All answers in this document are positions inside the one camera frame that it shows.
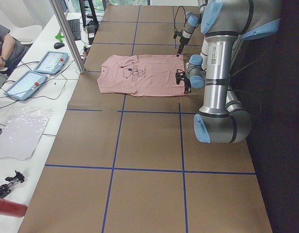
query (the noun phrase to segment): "computer mouse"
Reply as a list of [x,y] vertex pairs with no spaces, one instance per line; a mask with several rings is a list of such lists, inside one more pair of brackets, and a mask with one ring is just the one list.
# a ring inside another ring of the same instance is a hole
[[64,46],[64,43],[62,43],[62,42],[57,42],[57,43],[55,43],[54,45],[53,45],[53,47],[57,50],[57,49],[59,49],[59,48],[61,48],[61,47],[63,47]]

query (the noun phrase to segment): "plastic sheet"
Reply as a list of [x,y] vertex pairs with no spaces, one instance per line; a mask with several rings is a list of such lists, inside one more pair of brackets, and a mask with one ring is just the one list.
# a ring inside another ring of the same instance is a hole
[[24,107],[16,109],[0,135],[0,158],[25,160],[35,151],[50,119],[51,111]]

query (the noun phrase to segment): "keyboard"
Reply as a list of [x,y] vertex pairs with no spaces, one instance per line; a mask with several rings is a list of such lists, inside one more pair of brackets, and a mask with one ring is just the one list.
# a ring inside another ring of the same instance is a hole
[[67,24],[69,25],[74,40],[81,39],[81,24],[78,18],[67,20]]

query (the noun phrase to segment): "office chair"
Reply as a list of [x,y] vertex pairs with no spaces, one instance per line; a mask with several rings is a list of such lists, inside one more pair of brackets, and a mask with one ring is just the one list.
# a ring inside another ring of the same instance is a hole
[[8,16],[0,9],[0,24],[10,30],[10,35],[24,45],[31,45],[42,32],[42,26],[32,25],[19,28],[13,24]]

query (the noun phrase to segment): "black backdrop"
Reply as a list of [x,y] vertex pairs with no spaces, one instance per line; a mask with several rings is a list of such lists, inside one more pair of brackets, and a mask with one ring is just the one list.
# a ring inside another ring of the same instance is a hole
[[[276,36],[249,42],[238,67],[267,52],[272,43],[266,56],[231,83],[254,94],[263,107],[247,142],[273,232],[299,233],[299,0],[283,1]],[[254,98],[237,95],[248,111],[258,112]]]

